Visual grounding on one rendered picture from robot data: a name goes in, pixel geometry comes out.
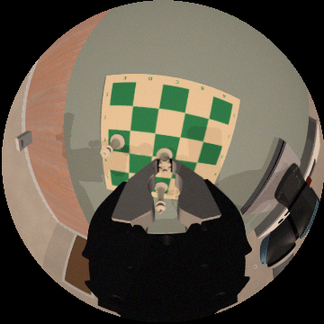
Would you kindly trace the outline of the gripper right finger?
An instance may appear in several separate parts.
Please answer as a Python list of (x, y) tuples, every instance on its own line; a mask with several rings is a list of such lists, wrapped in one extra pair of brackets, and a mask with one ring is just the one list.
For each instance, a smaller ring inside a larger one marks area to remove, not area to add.
[(242, 247), (244, 254), (252, 251), (248, 243), (244, 221), (235, 204), (209, 179), (204, 179), (173, 157), (171, 173), (179, 190), (177, 218), (185, 232), (193, 223), (201, 230), (213, 230), (229, 235)]

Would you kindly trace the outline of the green and cream chessboard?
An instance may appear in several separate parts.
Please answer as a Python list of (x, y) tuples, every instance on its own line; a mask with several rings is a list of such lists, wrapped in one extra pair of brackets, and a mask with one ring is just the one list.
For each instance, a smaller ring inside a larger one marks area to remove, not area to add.
[(215, 183), (227, 155), (240, 100), (213, 87), (171, 76), (106, 76), (102, 148), (112, 135), (123, 148), (103, 158), (106, 188), (121, 183), (153, 161), (160, 148), (196, 174)]

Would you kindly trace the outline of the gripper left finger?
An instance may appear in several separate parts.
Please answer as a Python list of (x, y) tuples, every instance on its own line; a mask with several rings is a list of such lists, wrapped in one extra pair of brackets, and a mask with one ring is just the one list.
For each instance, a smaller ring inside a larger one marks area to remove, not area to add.
[(102, 240), (120, 233), (132, 232), (134, 225), (148, 227), (155, 221), (155, 175), (159, 173), (159, 159), (144, 166), (126, 182), (121, 182), (100, 204), (91, 219), (87, 242), (82, 256), (89, 260), (95, 246)]

